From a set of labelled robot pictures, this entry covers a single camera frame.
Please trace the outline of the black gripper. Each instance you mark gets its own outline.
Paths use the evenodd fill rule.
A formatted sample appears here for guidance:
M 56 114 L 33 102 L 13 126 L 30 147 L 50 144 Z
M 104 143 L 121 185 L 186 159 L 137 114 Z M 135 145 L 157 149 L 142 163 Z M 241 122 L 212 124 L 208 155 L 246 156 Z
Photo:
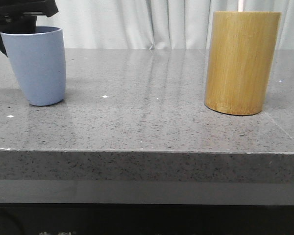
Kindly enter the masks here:
M 55 0 L 0 0 L 0 33 L 35 33 L 38 16 L 52 17 L 56 13 Z M 1 35 L 0 52 L 7 54 Z

